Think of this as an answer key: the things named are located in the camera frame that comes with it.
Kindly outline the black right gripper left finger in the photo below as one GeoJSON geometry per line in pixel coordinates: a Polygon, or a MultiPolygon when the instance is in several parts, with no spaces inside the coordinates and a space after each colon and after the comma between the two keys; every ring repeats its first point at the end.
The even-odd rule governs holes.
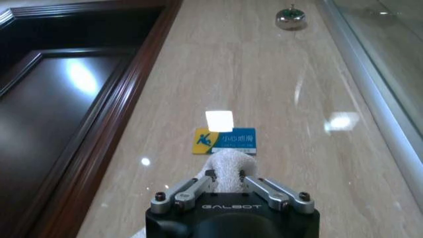
{"type": "Polygon", "coordinates": [[[215,170],[205,170],[201,178],[191,178],[179,182],[167,191],[159,191],[151,200],[149,210],[153,214],[165,214],[171,208],[185,212],[196,205],[204,193],[212,193],[216,186],[215,170]]]}

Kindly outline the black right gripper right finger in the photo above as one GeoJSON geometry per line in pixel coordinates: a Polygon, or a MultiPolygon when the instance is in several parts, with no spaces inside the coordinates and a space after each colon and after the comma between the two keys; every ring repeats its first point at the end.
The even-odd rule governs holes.
{"type": "Polygon", "coordinates": [[[299,214],[314,213],[315,201],[308,192],[296,192],[272,179],[247,176],[243,170],[239,177],[244,190],[264,199],[271,209],[284,212],[292,208],[299,214]]]}

